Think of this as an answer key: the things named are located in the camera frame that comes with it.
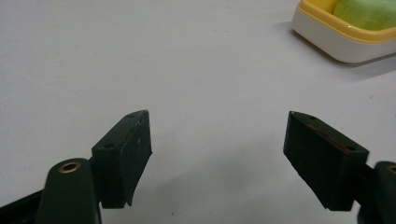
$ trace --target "plastic container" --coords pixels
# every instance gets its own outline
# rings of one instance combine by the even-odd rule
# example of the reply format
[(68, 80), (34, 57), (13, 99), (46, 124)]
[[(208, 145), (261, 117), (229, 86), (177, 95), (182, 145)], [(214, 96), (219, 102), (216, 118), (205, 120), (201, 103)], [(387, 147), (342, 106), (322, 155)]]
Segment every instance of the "plastic container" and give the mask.
[(396, 52), (396, 27), (371, 31), (335, 17), (337, 0), (302, 0), (293, 16), (294, 30), (334, 59), (361, 63)]

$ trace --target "white surface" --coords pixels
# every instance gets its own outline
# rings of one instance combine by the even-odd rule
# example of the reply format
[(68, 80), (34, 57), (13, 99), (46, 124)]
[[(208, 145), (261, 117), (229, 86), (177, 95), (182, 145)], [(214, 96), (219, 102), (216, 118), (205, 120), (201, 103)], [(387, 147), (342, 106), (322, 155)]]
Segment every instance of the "white surface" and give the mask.
[(296, 35), (298, 1), (0, 1), (0, 204), (150, 112), (132, 208), (104, 223), (355, 223), (283, 155), (290, 110), (396, 161), (395, 57), (338, 63)]
[(383, 43), (369, 44), (338, 34), (325, 24), (306, 15), (296, 8), (292, 20), (293, 29), (344, 63), (362, 63), (378, 57), (396, 53), (396, 39)]

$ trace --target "green sponge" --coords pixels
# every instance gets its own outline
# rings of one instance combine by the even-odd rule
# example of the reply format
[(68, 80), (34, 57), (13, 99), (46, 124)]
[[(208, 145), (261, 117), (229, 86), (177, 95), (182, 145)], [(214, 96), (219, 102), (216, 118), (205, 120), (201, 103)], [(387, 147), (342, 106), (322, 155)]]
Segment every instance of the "green sponge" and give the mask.
[(338, 0), (334, 16), (366, 30), (396, 27), (396, 0)]

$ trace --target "red marking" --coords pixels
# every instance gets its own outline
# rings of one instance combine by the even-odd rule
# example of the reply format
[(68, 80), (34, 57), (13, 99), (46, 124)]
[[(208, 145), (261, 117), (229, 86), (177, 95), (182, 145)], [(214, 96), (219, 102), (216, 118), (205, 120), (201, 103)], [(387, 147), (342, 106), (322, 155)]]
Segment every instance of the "red marking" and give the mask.
[(312, 129), (313, 131), (320, 133), (321, 135), (323, 135), (324, 137), (326, 137), (327, 139), (329, 139), (331, 142), (333, 142), (334, 144), (336, 144), (337, 146), (339, 146), (341, 149), (343, 149), (345, 151), (346, 154), (350, 153), (350, 149), (348, 147), (346, 147), (344, 144), (339, 143), (337, 141), (335, 141), (328, 133), (325, 133), (319, 129), (317, 129), (314, 124), (312, 123), (307, 123), (306, 126), (310, 129)]

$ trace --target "clamp jaw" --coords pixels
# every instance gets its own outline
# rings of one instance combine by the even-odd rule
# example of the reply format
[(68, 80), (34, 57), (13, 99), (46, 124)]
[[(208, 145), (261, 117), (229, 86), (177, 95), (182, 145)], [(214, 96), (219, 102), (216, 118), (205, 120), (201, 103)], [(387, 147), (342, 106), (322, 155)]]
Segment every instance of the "clamp jaw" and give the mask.
[(361, 205), (359, 224), (396, 223), (396, 163), (366, 165), (369, 151), (325, 122), (289, 113), (284, 154), (325, 208)]
[(93, 148), (89, 160), (61, 161), (43, 190), (0, 209), (2, 223), (102, 223), (103, 208), (132, 204), (151, 155), (149, 112), (123, 117)]

